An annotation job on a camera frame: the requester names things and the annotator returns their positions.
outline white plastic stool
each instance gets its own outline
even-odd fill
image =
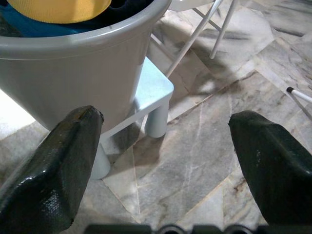
[[[118,133],[130,124],[148,114],[145,133],[158,138],[166,134],[169,101],[174,91],[173,84],[148,59],[145,58],[134,101],[134,114],[131,114],[116,127],[103,133],[100,142]],[[91,179],[102,179],[110,171],[110,162],[101,143],[93,164]]]

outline blue cloth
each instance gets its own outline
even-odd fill
[[[143,10],[153,0],[113,0],[99,16],[80,23],[53,24],[28,18],[4,0],[0,0],[0,11],[5,20],[24,37],[56,37],[88,32],[125,20]]]

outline white pipe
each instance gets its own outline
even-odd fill
[[[309,103],[312,103],[312,97],[308,96],[308,95],[305,95],[304,93],[302,92],[299,92],[297,90],[295,90],[294,88],[292,87],[288,87],[287,88],[287,92],[288,93],[291,93],[292,95],[295,95],[297,96],[298,98],[301,98]]]

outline chair leg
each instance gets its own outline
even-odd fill
[[[221,28],[221,32],[219,33],[218,39],[216,40],[215,44],[214,44],[214,48],[210,54],[210,58],[213,59],[215,57],[215,54],[217,52],[217,49],[219,47],[219,44],[221,43],[221,40],[224,37],[225,31],[230,23],[230,19],[232,18],[232,15],[235,11],[235,8],[237,6],[238,0],[233,0],[230,6],[230,9],[226,15],[226,18],[223,22],[222,28]]]
[[[212,17],[212,15],[215,13],[215,11],[217,10],[217,8],[219,7],[219,5],[223,2],[223,0],[215,0],[215,2],[213,3],[212,7],[210,8],[210,10],[208,11],[208,13],[205,15],[205,17],[203,18],[203,20],[200,22],[200,24],[198,25],[198,27],[195,29],[195,31],[193,32],[191,38],[189,39],[189,41],[184,45],[184,47],[182,48],[182,50],[180,51],[180,53],[178,54],[178,56],[176,57],[176,59],[174,60],[174,62],[171,64],[171,66],[169,67],[169,69],[166,71],[165,76],[169,77],[172,72],[174,71],[174,69],[178,66],[178,64],[181,62],[181,60],[183,59],[183,57],[185,56],[185,54],[187,53],[187,51],[190,49],[190,47],[192,46],[192,44],[194,43],[194,41],[196,40],[196,38],[199,36],[199,34],[201,33],[201,31],[203,30],[203,28],[206,26],[206,24],[209,22],[210,18]]]

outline black plastic part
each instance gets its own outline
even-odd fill
[[[287,89],[286,89],[286,91],[288,92],[288,93],[292,93],[292,91],[294,90],[294,88],[292,88],[292,87],[288,87]]]
[[[215,226],[196,225],[191,234],[223,234],[223,232]]]
[[[90,225],[85,234],[151,234],[147,225]]]
[[[169,224],[160,228],[157,234],[186,234],[186,232],[177,225]]]
[[[312,224],[312,156],[282,126],[252,111],[230,120],[243,175],[264,218],[275,225]]]
[[[259,226],[254,234],[311,234],[312,226]]]
[[[97,152],[103,115],[75,109],[0,190],[1,234],[54,234],[78,212]]]

